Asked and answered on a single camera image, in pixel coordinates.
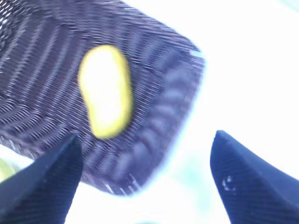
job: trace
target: dark mesh basket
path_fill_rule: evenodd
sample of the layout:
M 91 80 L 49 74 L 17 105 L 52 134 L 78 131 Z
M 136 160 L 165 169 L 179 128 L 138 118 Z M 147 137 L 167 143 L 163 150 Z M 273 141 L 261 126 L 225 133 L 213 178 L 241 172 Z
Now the dark mesh basket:
M 192 102 L 203 70 L 199 50 L 120 1 L 5 2 L 9 8 L 2 7 L 0 15 L 7 18 L 1 29 L 1 143 L 37 158 L 77 132 L 83 181 L 112 194 L 137 191 L 167 155 Z M 109 140 L 91 134 L 77 85 L 84 54 L 101 44 L 125 54 L 134 93 L 131 123 Z

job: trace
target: white background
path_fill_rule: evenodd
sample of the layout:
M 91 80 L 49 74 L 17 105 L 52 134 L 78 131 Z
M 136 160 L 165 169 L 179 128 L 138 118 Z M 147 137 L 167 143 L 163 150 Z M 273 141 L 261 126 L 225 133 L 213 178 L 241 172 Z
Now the white background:
M 175 153 L 147 188 L 126 199 L 80 184 L 66 223 L 229 224 L 209 168 L 218 129 L 299 179 L 299 13 L 279 0 L 126 2 L 202 50 L 204 82 Z

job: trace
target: mesh surface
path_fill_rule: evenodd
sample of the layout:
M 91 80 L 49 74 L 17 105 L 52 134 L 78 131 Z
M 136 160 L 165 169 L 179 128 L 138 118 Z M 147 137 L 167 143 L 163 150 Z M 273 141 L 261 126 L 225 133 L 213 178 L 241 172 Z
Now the mesh surface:
M 137 191 L 167 154 L 192 102 L 203 69 L 192 53 L 198 50 L 120 1 L 19 2 L 28 9 L 16 15 L 20 22 L 0 52 L 2 144 L 36 158 L 75 130 L 83 181 L 113 194 Z M 77 86 L 84 54 L 101 44 L 127 57 L 134 94 L 131 123 L 109 140 L 91 134 Z
M 78 139 L 69 135 L 62 144 L 0 184 L 0 223 L 63 224 L 82 169 Z
M 298 224 L 299 181 L 218 131 L 211 169 L 232 224 Z

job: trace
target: yellow object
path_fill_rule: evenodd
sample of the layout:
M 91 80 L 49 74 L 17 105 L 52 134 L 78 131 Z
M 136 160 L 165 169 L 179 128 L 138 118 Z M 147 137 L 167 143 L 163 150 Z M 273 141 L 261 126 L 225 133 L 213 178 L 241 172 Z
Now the yellow object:
M 133 107 L 125 56 L 111 45 L 93 48 L 82 60 L 78 84 L 92 133 L 97 138 L 119 134 L 129 123 Z
M 16 173 L 14 167 L 5 160 L 0 159 L 0 182 L 5 181 Z

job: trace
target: green object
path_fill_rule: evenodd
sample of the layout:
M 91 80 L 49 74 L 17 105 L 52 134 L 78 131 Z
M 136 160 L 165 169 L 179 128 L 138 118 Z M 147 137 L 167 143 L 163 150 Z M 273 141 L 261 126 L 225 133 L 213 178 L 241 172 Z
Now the green object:
M 14 167 L 3 159 L 0 159 L 0 183 L 16 173 Z
M 299 0 L 281 0 L 289 8 L 299 12 Z

